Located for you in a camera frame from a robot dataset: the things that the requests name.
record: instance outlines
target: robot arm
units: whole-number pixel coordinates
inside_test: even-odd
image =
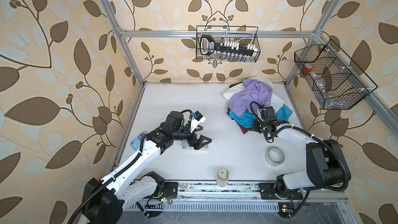
[[[187,111],[191,114],[184,126],[183,113]],[[131,157],[101,180],[93,178],[86,184],[82,204],[72,214],[68,224],[72,224],[80,211],[93,224],[115,224],[131,204],[146,197],[161,197],[164,179],[155,172],[148,173],[134,184],[132,181],[150,162],[172,146],[174,140],[187,139],[188,144],[196,150],[210,143],[210,138],[201,135],[197,139],[195,134],[195,131],[203,129],[199,123],[204,120],[205,117],[198,111],[170,112],[165,122],[141,138],[139,150]]]

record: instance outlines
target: black wire basket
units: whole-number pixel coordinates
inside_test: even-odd
[[[346,65],[336,52],[349,59]],[[373,92],[376,83],[332,39],[326,44],[314,44],[295,52],[295,63],[314,92],[322,109],[348,110]]]
[[[196,57],[228,62],[256,62],[258,27],[196,26]]]

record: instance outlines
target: aluminum frame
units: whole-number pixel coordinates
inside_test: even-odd
[[[112,10],[112,7],[111,7],[109,1],[108,0],[98,0],[98,1],[102,6],[104,14],[105,14],[109,24],[111,25],[113,32],[115,33],[115,37],[116,37],[117,41],[119,42],[123,53],[126,55],[126,61],[129,64],[133,74],[135,75],[138,85],[140,85],[142,87],[144,85],[144,80],[142,79],[140,69],[138,68],[137,63],[134,61],[134,57],[129,49],[129,46],[128,46],[125,38],[123,38],[120,33],[120,28],[117,24],[115,14],[113,13],[113,10]]]
[[[253,33],[252,31],[238,31],[239,33]],[[196,37],[196,31],[184,30],[121,30],[122,37],[173,37],[173,38],[192,38]],[[257,32],[257,38],[313,38],[314,31],[267,31],[260,30]]]

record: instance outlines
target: wallpaper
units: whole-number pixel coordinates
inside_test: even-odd
[[[252,76],[282,82],[294,65],[293,53],[304,46],[302,38],[260,38],[261,53],[253,63],[196,57],[192,39],[131,38],[128,42],[147,82],[233,83]]]
[[[138,85],[98,0],[0,5],[0,223],[66,223]]]
[[[342,0],[324,32],[376,82],[379,88],[374,93],[395,113],[397,15],[398,0]],[[346,193],[358,220],[364,224],[398,223],[398,138],[365,101],[347,111],[321,110],[301,75],[290,90],[310,132],[341,144],[352,175]]]
[[[328,0],[109,0],[127,30],[188,30],[188,26],[256,26],[313,30]]]

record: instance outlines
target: tape roll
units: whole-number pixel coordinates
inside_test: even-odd
[[[269,165],[277,167],[285,161],[285,156],[278,147],[270,146],[266,150],[266,161]]]

